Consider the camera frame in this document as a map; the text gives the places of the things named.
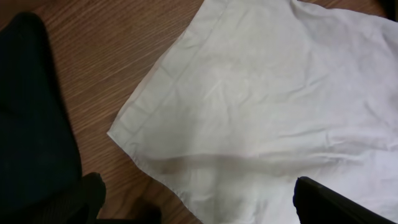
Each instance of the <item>wooden table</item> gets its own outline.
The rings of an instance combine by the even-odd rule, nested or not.
[[[106,132],[154,62],[189,25],[202,0],[11,1],[0,3],[0,15],[35,8],[47,26],[83,172],[99,172],[106,182],[99,217],[133,218],[147,201],[161,208],[163,223],[200,223],[168,188],[141,172]],[[307,2],[385,16],[375,0]]]

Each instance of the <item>white fabric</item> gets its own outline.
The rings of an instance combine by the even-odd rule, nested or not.
[[[203,223],[299,223],[302,175],[398,222],[398,25],[205,0],[111,138]]]

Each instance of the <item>wood grain surface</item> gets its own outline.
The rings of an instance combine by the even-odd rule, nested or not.
[[[13,12],[43,3],[33,1],[36,4],[12,6]],[[375,0],[307,2],[385,16]],[[106,132],[201,4],[202,0],[58,0],[34,10],[49,33],[83,172],[99,172],[106,182],[99,218],[134,218],[145,201],[161,208],[163,223],[200,223],[168,188],[141,172]]]

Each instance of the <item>black object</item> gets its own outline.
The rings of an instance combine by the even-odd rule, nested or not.
[[[394,224],[308,177],[300,177],[293,204],[301,224]]]
[[[45,27],[31,13],[0,32],[0,215],[81,178]]]
[[[81,177],[45,26],[32,13],[0,32],[0,177],[1,223],[160,223],[158,208],[138,220],[96,220],[105,184]]]
[[[397,22],[397,0],[376,0],[389,20]]]

